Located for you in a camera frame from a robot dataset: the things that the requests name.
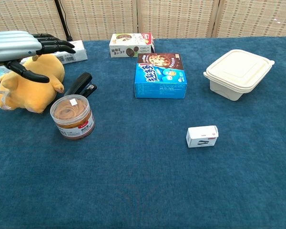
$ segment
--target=stuffed animal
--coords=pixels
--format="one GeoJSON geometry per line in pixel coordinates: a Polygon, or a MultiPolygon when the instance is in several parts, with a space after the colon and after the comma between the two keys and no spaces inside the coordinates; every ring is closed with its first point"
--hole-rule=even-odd
{"type": "Polygon", "coordinates": [[[0,108],[14,110],[25,108],[28,111],[42,113],[55,99],[57,92],[63,93],[62,81],[64,67],[53,54],[44,54],[29,58],[23,66],[34,73],[49,77],[49,83],[37,83],[27,80],[15,72],[0,77],[0,108]]]}

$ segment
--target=cardboard box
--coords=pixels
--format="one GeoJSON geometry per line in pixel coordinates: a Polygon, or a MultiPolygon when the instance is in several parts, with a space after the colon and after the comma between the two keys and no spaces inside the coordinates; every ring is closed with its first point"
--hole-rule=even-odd
{"type": "MultiPolygon", "coordinates": [[[[88,59],[87,52],[82,41],[73,41],[70,43],[75,46],[73,49],[76,51],[76,53],[74,54],[68,52],[53,53],[61,61],[62,64],[85,61],[88,59]]],[[[24,64],[29,58],[31,57],[23,58],[21,64],[24,64]]]]}
{"type": "Polygon", "coordinates": [[[217,138],[218,130],[215,125],[190,127],[186,134],[189,148],[214,146],[217,138]]]}
{"type": "Polygon", "coordinates": [[[109,51],[111,57],[137,57],[139,53],[153,53],[153,35],[151,33],[113,34],[109,51]]]}
{"type": "Polygon", "coordinates": [[[179,54],[138,54],[134,80],[136,98],[183,99],[186,88],[186,76],[179,54]]]}

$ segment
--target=jar lid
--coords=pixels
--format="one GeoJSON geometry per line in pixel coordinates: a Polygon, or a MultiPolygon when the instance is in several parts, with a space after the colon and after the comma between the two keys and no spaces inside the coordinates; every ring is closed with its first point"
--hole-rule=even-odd
{"type": "Polygon", "coordinates": [[[236,92],[247,93],[269,72],[274,61],[243,50],[231,50],[207,69],[205,76],[236,92]]]}
{"type": "Polygon", "coordinates": [[[50,109],[50,114],[57,124],[69,125],[82,120],[90,111],[86,97],[70,94],[57,100],[50,109]]]}

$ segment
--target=table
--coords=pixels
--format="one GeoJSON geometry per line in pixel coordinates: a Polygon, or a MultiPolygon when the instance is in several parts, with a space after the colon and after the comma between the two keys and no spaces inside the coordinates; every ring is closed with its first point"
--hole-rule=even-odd
{"type": "Polygon", "coordinates": [[[64,86],[93,75],[91,135],[65,139],[50,107],[0,110],[0,226],[286,228],[286,37],[156,40],[183,60],[177,100],[136,99],[136,58],[84,45],[88,60],[65,65],[64,86]],[[231,49],[276,62],[236,102],[203,76],[231,49]],[[189,149],[187,128],[203,125],[218,127],[215,146],[189,149]]]}

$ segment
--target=robotic hand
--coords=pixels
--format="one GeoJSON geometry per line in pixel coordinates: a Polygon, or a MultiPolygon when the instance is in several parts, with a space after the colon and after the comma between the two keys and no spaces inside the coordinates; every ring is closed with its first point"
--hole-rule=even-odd
{"type": "Polygon", "coordinates": [[[33,73],[20,64],[22,58],[54,52],[75,53],[74,46],[67,41],[59,40],[50,34],[29,34],[26,31],[0,31],[0,66],[21,75],[22,77],[48,83],[48,77],[33,73]]]}

